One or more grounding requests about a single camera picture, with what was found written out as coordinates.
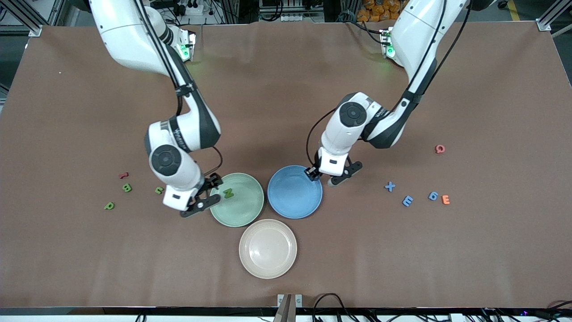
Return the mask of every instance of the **orange bag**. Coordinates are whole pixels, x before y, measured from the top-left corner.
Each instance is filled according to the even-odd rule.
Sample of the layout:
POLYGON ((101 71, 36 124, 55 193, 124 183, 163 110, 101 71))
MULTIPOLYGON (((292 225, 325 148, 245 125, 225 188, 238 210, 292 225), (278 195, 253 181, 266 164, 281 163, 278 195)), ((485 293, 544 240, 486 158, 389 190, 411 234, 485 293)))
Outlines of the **orange bag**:
POLYGON ((399 12, 399 9, 401 9, 401 2, 399 0, 384 0, 383 4, 387 7, 386 10, 391 12, 399 12))
POLYGON ((370 10, 375 6, 375 0, 362 0, 363 6, 370 10))
POLYGON ((373 9, 371 9, 371 14, 381 15, 384 11, 383 6, 374 6, 373 9))
POLYGON ((356 20, 358 22, 367 22, 370 19, 370 12, 366 9, 360 9, 357 12, 356 20))
POLYGON ((388 10, 382 13, 382 16, 379 17, 379 21, 388 20, 390 18, 390 12, 388 10))

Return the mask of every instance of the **black cable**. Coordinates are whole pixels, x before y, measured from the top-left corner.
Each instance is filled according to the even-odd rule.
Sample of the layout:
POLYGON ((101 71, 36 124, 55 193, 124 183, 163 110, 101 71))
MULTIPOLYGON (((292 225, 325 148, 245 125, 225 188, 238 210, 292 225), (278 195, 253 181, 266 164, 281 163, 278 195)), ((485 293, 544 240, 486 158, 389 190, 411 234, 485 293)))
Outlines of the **black cable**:
POLYGON ((337 110, 337 107, 335 107, 333 110, 329 111, 328 113, 326 113, 324 116, 322 116, 316 123, 314 123, 314 126, 310 129, 310 131, 308 132, 308 137, 306 138, 306 156, 308 157, 308 161, 310 161, 310 164, 314 164, 314 162, 312 161, 312 159, 310 159, 310 152, 308 152, 308 145, 310 144, 310 136, 312 135, 312 131, 314 131, 314 128, 316 128, 316 126, 318 124, 320 124, 320 122, 325 119, 328 115, 334 113, 334 111, 337 110))
POLYGON ((0 14, 2 14, 2 12, 4 12, 4 14, 2 15, 2 18, 0 18, 0 21, 4 20, 4 17, 6 16, 6 13, 8 12, 8 10, 5 9, 4 7, 0 6, 0 14))
POLYGON ((210 8, 209 8, 209 14, 212 13, 212 15, 214 16, 214 20, 216 21, 216 23, 220 23, 219 20, 216 18, 215 12, 213 10, 213 0, 210 0, 210 8))
POLYGON ((177 96, 177 113, 175 113, 176 116, 181 115, 182 112, 182 97, 181 96, 177 96))
POLYGON ((366 309, 365 313, 362 313, 362 315, 363 315, 369 322, 381 322, 381 321, 378 319, 377 314, 375 314, 375 310, 366 309))
POLYGON ((442 59, 441 62, 439 63, 439 66, 437 67, 437 69, 435 69, 435 73, 433 73, 433 76, 431 76, 431 78, 429 79, 429 83, 427 83, 427 88, 429 87, 429 85, 430 85, 431 82, 433 81, 433 78, 435 78, 435 75, 437 75, 437 73, 439 72, 439 69, 441 69, 441 66, 443 66, 443 63, 445 62, 445 60, 447 59, 447 57, 449 56, 449 54, 450 54, 451 51, 453 50, 453 47, 454 47, 455 44, 457 43, 457 40, 459 40, 459 37, 461 36, 461 33, 463 32, 463 29, 464 29, 465 25, 467 24, 468 15, 471 13, 471 6, 472 6, 472 0, 470 0, 469 3, 468 3, 467 14, 465 15, 465 19, 463 20, 463 24, 461 25, 461 28, 459 29, 459 32, 457 33, 457 36, 455 37, 455 40, 453 40, 453 42, 451 43, 451 46, 449 47, 449 50, 447 51, 447 53, 445 54, 445 56, 443 56, 443 59, 442 59))
POLYGON ((220 4, 220 9, 221 9, 223 12, 226 12, 226 13, 228 13, 229 15, 231 15, 231 16, 237 18, 237 19, 240 18, 239 15, 233 14, 232 12, 230 12, 230 11, 228 11, 227 9, 223 8, 223 5, 222 5, 222 4, 220 4))
POLYGON ((485 312, 483 308, 480 308, 480 311, 483 312, 485 321, 492 322, 491 318, 488 316, 487 312, 485 312))
POLYGON ((497 312, 496 310, 493 311, 496 315, 496 322, 505 322, 502 318, 502 316, 499 314, 499 312, 497 312))
POLYGON ((441 11, 441 17, 439 17, 439 23, 437 24, 437 28, 435 28, 435 32, 433 33, 433 37, 431 38, 431 42, 429 43, 429 46, 427 46, 427 50, 425 51, 425 55, 423 55, 423 58, 421 58, 421 62, 419 63, 419 66, 417 67, 417 70, 415 71, 415 74, 411 78, 411 81, 409 82, 409 85, 407 85, 407 88, 405 89, 405 91, 409 91, 409 89, 411 88, 411 84, 413 84, 413 81, 415 80, 415 78, 417 77, 417 74, 419 74, 419 71, 421 70, 421 66, 423 66, 423 63, 425 62, 425 58, 427 58, 427 55, 429 54, 429 50, 431 49, 431 45, 433 45, 433 43, 435 42, 435 38, 437 37, 437 33, 439 32, 439 28, 441 28, 441 22, 443 22, 443 17, 445 16, 445 8, 446 7, 447 7, 447 0, 443 0, 443 10, 441 11))
POLYGON ((549 307, 549 309, 557 309, 557 308, 563 307, 563 306, 568 305, 568 304, 572 304, 572 301, 562 302, 562 303, 555 305, 553 307, 549 307))
POLYGON ((435 316, 435 315, 433 315, 433 317, 429 317, 429 316, 425 315, 424 317, 425 317, 425 319, 427 319, 429 321, 433 321, 433 322, 448 322, 448 321, 450 321, 449 319, 439 320, 439 319, 437 319, 437 316, 435 316))
POLYGON ((387 320, 386 322, 393 322, 395 319, 397 319, 398 317, 400 317, 402 314, 398 314, 394 317, 392 317, 391 319, 387 320))
POLYGON ((381 41, 377 40, 377 39, 374 37, 374 35, 371 34, 370 30, 367 29, 365 22, 362 22, 362 25, 363 25, 363 27, 364 27, 363 30, 367 31, 367 34, 370 35, 371 39, 373 39, 375 42, 377 42, 378 44, 385 45, 385 46, 391 45, 391 43, 389 43, 389 42, 381 42, 381 41))
POLYGON ((508 316, 509 319, 511 319, 512 321, 514 321, 514 322, 522 322, 522 321, 520 321, 519 319, 517 319, 516 317, 514 317, 514 316, 512 316, 512 315, 510 315, 510 314, 507 314, 506 312, 501 311, 501 309, 498 309, 498 310, 499 310, 500 313, 502 313, 502 314, 508 316))
POLYGON ((146 322, 146 321, 147 321, 147 314, 145 314, 145 311, 141 311, 141 313, 139 313, 139 315, 135 318, 135 322, 146 322))
POLYGON ((219 149, 217 149, 216 147, 212 147, 218 154, 219 154, 219 165, 210 169, 209 171, 205 172, 205 175, 209 175, 215 171, 217 171, 222 165, 223 165, 223 154, 219 151, 219 149))
POLYGON ((312 309, 312 322, 320 322, 320 320, 316 319, 316 307, 318 305, 318 303, 325 297, 327 296, 334 296, 336 297, 337 301, 340 303, 340 306, 342 309, 344 309, 345 314, 354 322, 359 322, 358 318, 355 317, 355 315, 352 315, 348 312, 348 310, 345 308, 344 303, 341 301, 341 298, 336 294, 336 293, 326 293, 322 296, 320 296, 319 299, 316 300, 316 303, 314 303, 314 308, 312 309))
POLYGON ((163 65, 165 66, 165 69, 167 70, 167 73, 169 74, 169 77, 171 78, 171 82, 173 83, 173 86, 175 88, 177 88, 177 81, 176 81, 175 76, 174 76, 174 71, 171 68, 171 65, 168 64, 167 53, 165 53, 165 49, 161 45, 162 42, 157 37, 157 33, 155 32, 155 29, 153 28, 153 24, 151 23, 151 20, 149 19, 149 16, 147 15, 147 12, 144 9, 145 6, 143 5, 143 1, 142 0, 133 0, 133 2, 135 3, 135 6, 137 7, 137 11, 139 12, 139 16, 141 17, 141 19, 144 20, 143 25, 145 25, 145 29, 147 30, 147 33, 148 33, 149 37, 151 38, 151 41, 155 47, 155 50, 157 51, 159 58, 163 62, 163 65))
POLYGON ((282 11, 284 10, 284 2, 282 0, 275 0, 276 2, 276 12, 274 12, 274 15, 272 16, 272 18, 270 19, 266 19, 264 17, 260 17, 260 19, 264 20, 264 21, 276 21, 278 20, 278 18, 280 18, 280 16, 282 16, 282 11))
MULTIPOLYGON (((210 0, 210 6, 211 6, 211 7, 213 6, 213 0, 210 0)), ((220 13, 219 13, 219 6, 214 5, 214 9, 216 10, 216 14, 219 15, 220 24, 221 24, 221 25, 224 25, 223 17, 222 17, 222 16, 220 15, 220 13)))
POLYGON ((177 25, 180 25, 181 22, 178 20, 177 15, 175 14, 175 12, 171 9, 171 7, 169 7, 169 2, 167 2, 166 0, 161 0, 162 3, 167 3, 167 9, 169 9, 169 11, 171 11, 171 13, 173 14, 173 17, 175 17, 175 20, 177 21, 177 25))
POLYGON ((354 21, 351 21, 351 20, 345 20, 345 21, 342 21, 342 22, 349 22, 349 23, 353 24, 354 26, 358 27, 359 29, 361 29, 361 30, 363 30, 363 31, 365 31, 365 32, 370 32, 370 33, 372 33, 372 34, 383 34, 383 33, 385 33, 385 32, 380 32, 380 31, 378 31, 378 30, 369 29, 369 28, 366 27, 366 26, 363 26, 363 27, 362 27, 362 26, 359 25, 358 23, 356 23, 356 22, 354 22, 354 21))

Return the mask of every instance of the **floor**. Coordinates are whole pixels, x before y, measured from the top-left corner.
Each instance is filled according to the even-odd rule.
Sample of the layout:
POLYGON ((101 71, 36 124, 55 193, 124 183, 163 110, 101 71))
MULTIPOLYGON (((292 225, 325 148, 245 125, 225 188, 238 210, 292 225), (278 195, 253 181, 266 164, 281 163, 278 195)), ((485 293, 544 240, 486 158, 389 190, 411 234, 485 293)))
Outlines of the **floor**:
MULTIPOLYGON (((515 7, 515 10, 509 7, 499 10, 496 5, 482 11, 475 11, 469 16, 469 21, 512 21, 512 20, 534 20, 552 4, 552 1, 538 0, 513 0, 509 7, 515 7)), ((457 18, 462 21, 464 12, 457 18)), ((95 25, 91 14, 81 11, 75 17, 71 17, 75 26, 93 26, 95 25)), ((552 23, 552 32, 572 23, 572 15, 568 12, 563 13, 558 19, 552 23)), ((0 84, 10 86, 18 64, 24 53, 27 43, 27 37, 0 37, 0 84)), ((554 43, 560 54, 562 64, 568 74, 569 80, 572 80, 572 31, 568 31, 554 39, 554 43)), ((6 96, 0 93, 0 100, 6 96)))

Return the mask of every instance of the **metal frame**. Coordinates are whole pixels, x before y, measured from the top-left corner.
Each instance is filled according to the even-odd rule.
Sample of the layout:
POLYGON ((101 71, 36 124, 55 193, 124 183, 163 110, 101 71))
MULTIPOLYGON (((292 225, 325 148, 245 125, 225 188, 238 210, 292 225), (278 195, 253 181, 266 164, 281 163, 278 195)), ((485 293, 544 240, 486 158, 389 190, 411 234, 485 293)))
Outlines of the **metal frame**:
MULTIPOLYGON (((274 15, 276 12, 276 5, 266 6, 263 0, 258 0, 258 6, 260 9, 260 14, 271 14, 274 15)), ((282 1, 282 13, 321 13, 324 12, 324 6, 318 5, 316 7, 310 8, 309 10, 303 4, 302 0, 283 0, 282 1)))
POLYGON ((566 27, 560 29, 559 31, 553 33, 552 38, 556 38, 556 37, 560 36, 561 34, 567 32, 568 30, 571 30, 571 29, 572 29, 572 23, 567 25, 566 27))
MULTIPOLYGON (((0 83, 0 93, 3 93, 4 95, 8 96, 9 90, 10 90, 10 87, 0 83)), ((6 103, 6 99, 1 98, 0 99, 0 113, 2 113, 2 109, 4 108, 4 103, 6 103)))
POLYGON ((46 20, 25 0, 0 0, 0 5, 22 23, 22 26, 0 26, 0 36, 39 37, 42 25, 57 25, 64 2, 65 0, 55 0, 46 20))
POLYGON ((546 10, 540 18, 536 19, 537 27, 539 31, 548 32, 551 31, 550 24, 554 22, 559 15, 561 15, 570 5, 572 5, 572 0, 557 0, 554 2, 548 10, 546 10))
POLYGON ((293 294, 283 296, 272 322, 296 322, 296 299, 293 294))

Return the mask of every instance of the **cable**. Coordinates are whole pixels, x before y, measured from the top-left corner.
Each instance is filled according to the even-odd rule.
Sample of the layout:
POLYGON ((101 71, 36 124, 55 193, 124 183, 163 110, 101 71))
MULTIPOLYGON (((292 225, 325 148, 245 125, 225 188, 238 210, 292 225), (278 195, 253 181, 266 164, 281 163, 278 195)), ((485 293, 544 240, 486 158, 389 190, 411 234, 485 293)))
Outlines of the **cable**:
POLYGON ((171 9, 171 7, 168 6, 168 2, 165 0, 161 0, 162 3, 167 3, 167 9, 169 9, 169 11, 171 11, 171 13, 173 14, 173 17, 175 17, 175 20, 177 21, 177 25, 180 25, 181 22, 178 20, 177 15, 175 14, 175 12, 171 9))
POLYGON ((2 15, 2 18, 0 18, 0 21, 4 20, 4 17, 6 16, 6 13, 8 13, 8 10, 0 6, 0 14, 2 14, 2 12, 4 12, 4 14, 2 15))
MULTIPOLYGON (((210 5, 213 6, 213 0, 210 0, 210 5)), ((219 6, 214 5, 214 9, 216 10, 216 14, 219 15, 220 24, 221 24, 221 25, 224 25, 223 17, 222 17, 222 16, 220 15, 220 13, 219 13, 219 6)))
POLYGON ((359 322, 358 318, 355 317, 355 315, 352 315, 348 312, 348 310, 345 308, 344 303, 341 301, 340 297, 336 294, 336 293, 326 293, 322 296, 320 296, 319 299, 316 300, 316 303, 314 303, 314 308, 312 309, 312 322, 320 322, 321 319, 316 319, 316 307, 318 305, 318 303, 325 297, 327 296, 335 296, 337 301, 340 303, 341 308, 344 309, 345 314, 354 322, 359 322))
POLYGON ((398 317, 400 317, 402 314, 398 314, 394 317, 392 317, 391 319, 387 320, 386 322, 393 322, 395 319, 397 319, 398 317))
POLYGON ((280 16, 282 16, 282 10, 284 10, 284 2, 282 0, 275 0, 275 1, 277 1, 276 2, 276 12, 274 12, 274 15, 272 16, 272 18, 266 19, 266 18, 260 16, 260 19, 262 19, 264 21, 272 22, 272 21, 278 20, 278 18, 280 18, 280 16))
POLYGON ((173 16, 173 18, 171 19, 171 16, 168 15, 168 13, 169 13, 168 8, 163 8, 163 9, 160 9, 160 10, 161 10, 161 11, 159 11, 159 10, 157 10, 157 11, 159 11, 159 13, 161 14, 161 17, 167 17, 168 19, 170 19, 170 20, 173 21, 173 23, 174 23, 174 16, 173 16))
POLYGON ((307 14, 307 16, 306 16, 306 17, 310 18, 310 19, 312 20, 312 22, 313 22, 313 23, 317 23, 317 22, 314 20, 314 18, 312 17, 312 14, 310 13, 310 11, 306 11, 306 13, 305 13, 305 14, 307 14))
POLYGON ((216 21, 216 23, 221 24, 219 22, 219 20, 216 18, 215 11, 213 10, 213 0, 210 0, 209 15, 212 15, 214 17, 214 20, 216 21))
POLYGON ((409 85, 407 85, 407 88, 405 89, 405 91, 409 91, 409 89, 411 88, 413 81, 415 80, 415 78, 417 77, 417 74, 419 74, 419 71, 421 70, 421 66, 423 66, 423 63, 425 62, 425 58, 427 58, 427 55, 429 54, 429 50, 431 49, 431 45, 433 45, 433 43, 435 42, 435 38, 437 37, 437 33, 439 32, 439 28, 441 28, 441 22, 443 22, 443 17, 445 16, 445 8, 446 7, 447 7, 447 0, 443 0, 443 10, 441 11, 441 17, 439 18, 439 23, 437 24, 437 28, 435 28, 435 33, 433 34, 431 42, 429 43, 429 46, 427 46, 427 50, 425 51, 425 55, 423 55, 423 58, 421 58, 421 62, 419 63, 419 66, 417 67, 417 70, 415 71, 415 74, 411 78, 411 81, 409 82, 409 85))
POLYGON ((171 65, 168 64, 167 53, 165 53, 165 49, 161 45, 162 42, 158 39, 157 33, 155 32, 155 29, 153 28, 153 25, 151 24, 151 20, 149 19, 149 16, 147 15, 147 12, 144 9, 143 1, 142 0, 133 0, 133 3, 135 3, 135 6, 137 7, 137 10, 139 12, 139 16, 141 17, 141 19, 144 20, 143 25, 145 25, 145 29, 147 30, 147 34, 151 38, 151 41, 155 47, 155 50, 157 51, 159 58, 163 62, 165 69, 167 70, 167 74, 169 74, 169 77, 171 78, 171 82, 173 83, 173 86, 175 88, 177 88, 177 81, 176 81, 175 76, 174 76, 174 71, 171 68, 171 65))
POLYGON ((356 14, 353 13, 352 11, 350 11, 349 9, 347 9, 347 6, 344 4, 342 5, 342 7, 346 8, 345 10, 343 10, 342 12, 340 12, 340 14, 337 16, 336 21, 335 22, 356 22, 356 14), (342 19, 342 15, 346 15, 349 17, 349 19, 342 19))
POLYGON ((361 26, 361 25, 359 25, 358 23, 356 23, 356 22, 354 22, 354 21, 350 21, 350 20, 345 20, 345 21, 342 21, 342 22, 349 22, 349 23, 353 24, 354 26, 358 27, 359 29, 361 29, 361 30, 363 30, 363 31, 365 31, 365 32, 372 33, 372 34, 384 34, 384 33, 385 33, 385 32, 380 32, 380 31, 377 31, 377 30, 372 30, 372 29, 367 28, 367 27, 365 26, 365 24, 366 24, 365 22, 363 23, 364 26, 361 26))
POLYGON ((217 171, 223 165, 223 154, 216 147, 212 147, 212 148, 219 154, 220 162, 219 162, 218 166, 216 166, 216 167, 210 169, 209 171, 205 172, 205 175, 209 175, 209 174, 217 171))
POLYGON ((487 314, 487 312, 484 311, 483 308, 480 308, 480 311, 483 312, 483 316, 484 316, 484 320, 487 322, 492 322, 491 318, 489 317, 489 315, 487 314))
POLYGON ((517 319, 516 317, 514 317, 514 316, 512 316, 512 315, 506 314, 506 313, 502 312, 501 309, 498 309, 498 310, 499 310, 500 313, 502 313, 502 314, 508 316, 509 319, 513 320, 514 322, 522 322, 522 321, 520 321, 519 319, 517 319))
POLYGON ((310 131, 308 132, 308 137, 306 138, 306 156, 308 157, 308 161, 310 161, 310 164, 314 164, 314 162, 312 162, 312 159, 310 159, 310 152, 308 152, 308 145, 310 144, 310 136, 312 135, 312 131, 314 131, 314 129, 316 128, 316 126, 318 124, 320 124, 320 122, 325 119, 328 115, 334 113, 334 111, 337 110, 337 106, 329 111, 328 113, 326 113, 324 116, 322 116, 316 123, 314 123, 314 126, 310 129, 310 131))
POLYGON ((431 78, 429 79, 429 83, 427 83, 426 89, 429 87, 429 85, 430 85, 431 82, 433 81, 433 78, 435 78, 435 75, 437 75, 437 73, 439 72, 439 69, 441 69, 441 66, 443 66, 443 63, 445 62, 445 60, 447 59, 447 57, 449 56, 449 54, 450 54, 451 51, 453 50, 453 47, 454 47, 455 44, 457 43, 457 40, 459 40, 459 37, 461 36, 461 33, 463 32, 463 29, 464 29, 465 25, 467 24, 468 15, 471 13, 471 6, 472 6, 472 0, 470 0, 469 3, 468 3, 467 14, 465 15, 465 19, 463 20, 463 24, 461 25, 461 28, 459 29, 459 32, 457 33, 457 36, 455 37, 455 40, 453 40, 453 42, 451 43, 451 46, 449 47, 449 50, 447 51, 447 53, 445 54, 445 56, 443 56, 443 59, 442 59, 441 62, 439 63, 439 66, 438 66, 437 69, 435 70, 435 73, 433 73, 433 76, 431 76, 431 78))
POLYGON ((562 302, 562 303, 555 305, 553 307, 549 307, 549 309, 557 309, 557 308, 563 307, 563 306, 568 305, 568 304, 572 304, 572 301, 562 302))
POLYGON ((390 46, 390 45, 391 45, 391 43, 389 43, 389 42, 382 42, 382 41, 379 41, 379 40, 375 39, 374 35, 371 34, 371 32, 370 32, 369 29, 367 29, 365 22, 362 22, 362 25, 363 25, 363 27, 364 27, 363 30, 367 31, 367 34, 370 35, 371 39, 373 39, 375 42, 377 42, 378 44, 385 45, 385 46, 390 46))
POLYGON ((433 317, 429 317, 429 316, 425 315, 424 317, 425 317, 425 319, 427 319, 427 320, 429 320, 429 321, 433 321, 433 322, 448 322, 448 321, 450 321, 449 319, 447 319, 447 320, 438 320, 438 319, 437 319, 437 316, 435 316, 435 315, 433 315, 433 317))
POLYGON ((147 321, 147 314, 145 314, 145 310, 141 311, 141 313, 139 313, 139 315, 135 318, 135 322, 146 322, 147 321))
POLYGON ((221 3, 217 3, 217 2, 215 1, 215 6, 216 6, 216 5, 218 5, 223 12, 228 13, 229 15, 231 15, 231 16, 237 18, 237 19, 239 18, 239 16, 238 16, 237 14, 233 14, 231 11, 228 11, 227 9, 223 8, 223 5, 222 5, 221 3))

